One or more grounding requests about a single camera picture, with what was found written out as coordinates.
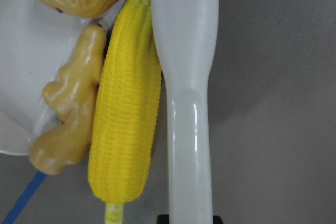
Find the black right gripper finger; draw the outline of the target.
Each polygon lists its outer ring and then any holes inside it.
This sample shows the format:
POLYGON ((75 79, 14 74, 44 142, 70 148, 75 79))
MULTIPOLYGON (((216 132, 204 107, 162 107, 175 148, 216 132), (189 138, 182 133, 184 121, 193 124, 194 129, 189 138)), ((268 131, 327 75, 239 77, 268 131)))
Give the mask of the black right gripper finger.
POLYGON ((183 217, 182 219, 174 219, 171 218, 170 215, 158 215, 156 219, 157 224, 169 224, 169 223, 214 223, 214 224, 223 224, 222 218, 218 215, 213 215, 212 220, 205 220, 204 222, 201 220, 196 220, 193 217, 183 217))

